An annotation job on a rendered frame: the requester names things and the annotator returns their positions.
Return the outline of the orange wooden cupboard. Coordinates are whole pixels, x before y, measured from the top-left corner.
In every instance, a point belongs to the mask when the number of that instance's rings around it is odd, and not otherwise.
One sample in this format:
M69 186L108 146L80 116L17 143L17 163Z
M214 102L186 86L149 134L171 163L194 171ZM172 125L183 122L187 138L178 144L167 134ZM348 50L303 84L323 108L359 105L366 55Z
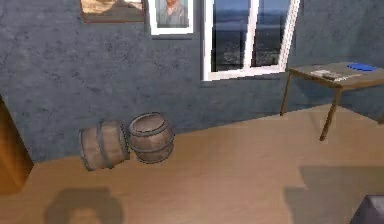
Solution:
M34 166L0 96L0 195L19 192Z

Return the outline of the blue flat book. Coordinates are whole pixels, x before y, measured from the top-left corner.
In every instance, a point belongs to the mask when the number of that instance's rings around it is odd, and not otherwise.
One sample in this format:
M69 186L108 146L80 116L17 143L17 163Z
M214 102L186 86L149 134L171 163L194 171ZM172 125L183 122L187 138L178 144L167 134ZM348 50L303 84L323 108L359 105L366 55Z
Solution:
M350 63L346 65L348 68L357 70L357 71L364 71L364 72L371 72L377 70L376 67L367 65L367 64L361 64L361 63Z

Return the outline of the white framed portrait picture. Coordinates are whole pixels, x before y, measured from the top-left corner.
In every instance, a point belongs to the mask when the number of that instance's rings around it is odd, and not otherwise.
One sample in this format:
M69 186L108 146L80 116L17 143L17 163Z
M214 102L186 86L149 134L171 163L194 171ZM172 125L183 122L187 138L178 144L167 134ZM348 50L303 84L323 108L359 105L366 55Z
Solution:
M152 36L194 32L194 0L147 0Z

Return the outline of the brown framed landscape picture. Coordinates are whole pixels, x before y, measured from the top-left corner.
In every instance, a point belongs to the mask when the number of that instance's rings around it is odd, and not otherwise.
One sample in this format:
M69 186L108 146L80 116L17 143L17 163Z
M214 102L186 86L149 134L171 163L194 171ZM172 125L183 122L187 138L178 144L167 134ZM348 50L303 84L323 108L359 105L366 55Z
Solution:
M143 22L142 0L79 0L86 23Z

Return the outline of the white framed window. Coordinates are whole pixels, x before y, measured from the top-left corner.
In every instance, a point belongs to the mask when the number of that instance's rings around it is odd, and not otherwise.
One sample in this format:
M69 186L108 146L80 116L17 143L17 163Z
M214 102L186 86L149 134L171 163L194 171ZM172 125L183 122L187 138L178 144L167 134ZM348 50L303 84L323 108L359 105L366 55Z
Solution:
M302 0L205 0L202 79L286 70Z

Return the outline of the grey box furniture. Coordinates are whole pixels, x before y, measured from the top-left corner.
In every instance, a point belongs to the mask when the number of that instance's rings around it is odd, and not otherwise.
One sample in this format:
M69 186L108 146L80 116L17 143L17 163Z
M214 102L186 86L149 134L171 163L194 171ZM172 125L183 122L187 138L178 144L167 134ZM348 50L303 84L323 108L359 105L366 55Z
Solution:
M366 195L349 224L384 224L384 195Z

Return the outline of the brown wooden barrel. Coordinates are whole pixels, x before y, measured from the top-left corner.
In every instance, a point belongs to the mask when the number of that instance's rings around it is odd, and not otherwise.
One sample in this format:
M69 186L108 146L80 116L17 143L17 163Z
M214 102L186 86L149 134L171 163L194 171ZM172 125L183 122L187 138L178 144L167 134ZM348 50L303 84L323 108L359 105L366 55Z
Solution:
M128 130L129 146L139 161L153 164L164 161L171 155L175 134L162 114L142 114L132 120Z
M130 159L125 127L119 121L100 121L78 132L80 157L88 171L112 169Z

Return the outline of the brown wooden table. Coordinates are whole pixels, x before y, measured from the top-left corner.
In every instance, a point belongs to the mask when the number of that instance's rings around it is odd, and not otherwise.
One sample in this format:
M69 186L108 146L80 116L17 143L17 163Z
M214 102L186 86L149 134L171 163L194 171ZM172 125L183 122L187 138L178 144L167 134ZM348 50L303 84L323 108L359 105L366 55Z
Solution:
M290 81L293 76L335 90L327 119L319 137L320 141L324 141L327 137L343 92L384 85L384 68L370 66L369 70L365 71L357 69L357 64L352 62L291 67L287 72L288 78L279 112L281 116L285 114Z

